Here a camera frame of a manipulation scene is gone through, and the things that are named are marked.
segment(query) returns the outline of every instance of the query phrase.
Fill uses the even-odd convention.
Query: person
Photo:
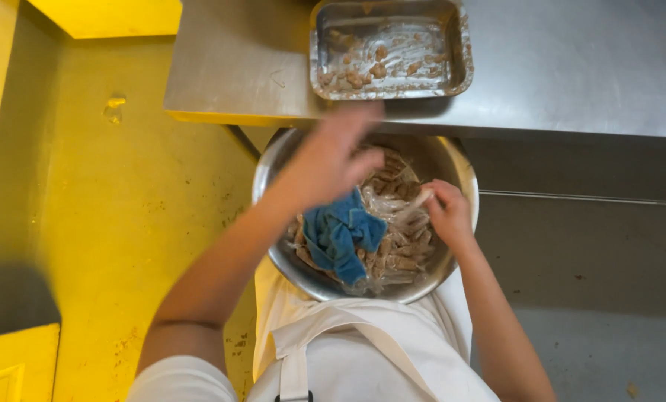
[[[328,114],[257,204],[192,263],[151,322],[129,402],[237,400],[222,334],[255,270],[251,402],[555,400],[474,239],[470,206],[447,182],[423,185],[435,193],[425,206],[460,268],[417,302],[319,303],[265,258],[297,214],[345,195],[384,165],[380,150],[352,152],[383,114],[375,102]],[[481,378],[469,364],[472,325]]]

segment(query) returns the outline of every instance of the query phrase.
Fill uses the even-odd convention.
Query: blue towel
[[[306,212],[303,219],[303,236],[316,265],[333,269],[348,285],[365,278],[355,246],[377,251],[387,223],[365,211],[358,189],[332,204]]]

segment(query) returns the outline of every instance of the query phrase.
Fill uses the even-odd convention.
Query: stainless steel counter
[[[164,108],[177,119],[308,127],[307,0],[185,0]],[[469,0],[474,80],[387,102],[390,133],[666,137],[666,0]]]

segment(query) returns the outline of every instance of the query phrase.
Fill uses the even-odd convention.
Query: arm
[[[426,203],[430,220],[460,264],[482,378],[504,402],[555,401],[542,363],[474,239],[467,201],[441,180],[423,187],[435,191]]]
[[[185,271],[154,315],[137,373],[173,355],[192,355],[222,372],[223,327],[259,261],[296,214],[330,202],[384,164],[379,150],[351,157],[358,141],[382,118],[369,103],[329,114],[256,206],[226,230]]]

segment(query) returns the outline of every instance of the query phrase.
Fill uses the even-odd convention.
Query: hand
[[[470,241],[475,240],[471,230],[470,204],[460,189],[438,179],[423,184],[421,188],[435,191],[435,197],[430,197],[425,206],[439,238],[454,254],[466,250]]]
[[[352,155],[383,115],[382,102],[365,102],[328,114],[281,171],[272,191],[285,194],[297,213],[345,195],[385,165],[382,150]]]

